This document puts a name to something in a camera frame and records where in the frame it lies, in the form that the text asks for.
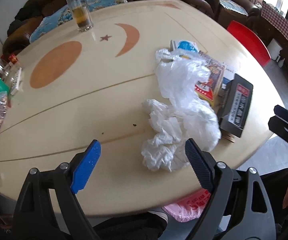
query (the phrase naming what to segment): blue cushion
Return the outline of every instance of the blue cushion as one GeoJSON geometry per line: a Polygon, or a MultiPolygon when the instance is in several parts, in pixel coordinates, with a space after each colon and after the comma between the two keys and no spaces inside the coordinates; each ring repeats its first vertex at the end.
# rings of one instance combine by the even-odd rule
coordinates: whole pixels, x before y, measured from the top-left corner
{"type": "Polygon", "coordinates": [[[246,12],[246,10],[240,6],[239,4],[231,1],[231,0],[219,0],[220,4],[228,10],[234,11],[234,12],[238,12],[240,14],[244,14],[246,16],[248,16],[248,13],[246,12]]]}
{"type": "MultiPolygon", "coordinates": [[[[86,0],[88,9],[90,12],[99,10],[101,8],[117,5],[120,3],[126,3],[126,0],[86,0]]],[[[63,6],[57,12],[51,16],[45,17],[36,30],[32,33],[29,38],[29,42],[36,41],[39,37],[55,29],[57,26],[62,25],[65,22],[73,19],[72,13],[68,8],[68,5],[63,6]]]]}

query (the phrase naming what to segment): floor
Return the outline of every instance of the floor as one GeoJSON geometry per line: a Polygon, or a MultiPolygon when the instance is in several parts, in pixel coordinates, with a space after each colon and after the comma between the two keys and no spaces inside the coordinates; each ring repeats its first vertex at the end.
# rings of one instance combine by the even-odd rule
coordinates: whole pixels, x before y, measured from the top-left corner
{"type": "MultiPolygon", "coordinates": [[[[265,68],[265,72],[276,87],[285,108],[288,109],[288,72],[278,67],[276,62],[271,61],[265,68]]],[[[249,167],[255,167],[258,172],[266,174],[288,167],[288,144],[277,136],[272,136],[248,161],[246,161],[239,170],[245,171],[249,167]]],[[[15,201],[10,201],[0,196],[1,213],[13,213],[15,201]]],[[[57,214],[57,219],[61,230],[67,231],[63,217],[57,214]]],[[[89,219],[92,226],[102,222],[104,219],[89,219]]],[[[229,217],[223,217],[220,227],[226,229],[229,217]]],[[[182,240],[185,239],[196,221],[187,223],[176,222],[168,216],[168,226],[160,240],[182,240]]]]}

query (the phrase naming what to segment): red and yellow package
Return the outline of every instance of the red and yellow package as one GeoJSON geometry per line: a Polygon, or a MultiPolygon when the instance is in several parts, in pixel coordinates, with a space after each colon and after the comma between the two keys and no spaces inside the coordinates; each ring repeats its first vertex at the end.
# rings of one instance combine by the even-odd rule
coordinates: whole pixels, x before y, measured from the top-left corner
{"type": "Polygon", "coordinates": [[[198,82],[195,85],[195,91],[201,99],[208,101],[210,106],[213,107],[215,98],[221,89],[226,66],[202,51],[199,52],[199,55],[207,62],[206,67],[211,71],[211,74],[208,82],[198,82]]]}

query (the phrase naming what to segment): glass cup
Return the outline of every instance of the glass cup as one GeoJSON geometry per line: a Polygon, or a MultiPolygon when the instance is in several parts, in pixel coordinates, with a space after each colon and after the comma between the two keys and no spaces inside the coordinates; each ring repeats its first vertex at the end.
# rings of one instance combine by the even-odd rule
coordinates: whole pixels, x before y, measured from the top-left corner
{"type": "Polygon", "coordinates": [[[86,0],[66,0],[75,19],[78,31],[85,32],[93,27],[86,0]]]}

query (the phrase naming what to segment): dark blue gripper pad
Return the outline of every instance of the dark blue gripper pad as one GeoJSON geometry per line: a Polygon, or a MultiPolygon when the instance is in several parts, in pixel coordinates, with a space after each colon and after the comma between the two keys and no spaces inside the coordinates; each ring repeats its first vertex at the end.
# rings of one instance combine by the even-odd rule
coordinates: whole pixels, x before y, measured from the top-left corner
{"type": "Polygon", "coordinates": [[[73,182],[71,190],[76,194],[84,189],[97,161],[101,155],[101,144],[99,141],[92,143],[87,149],[84,158],[73,173],[73,182]]]}

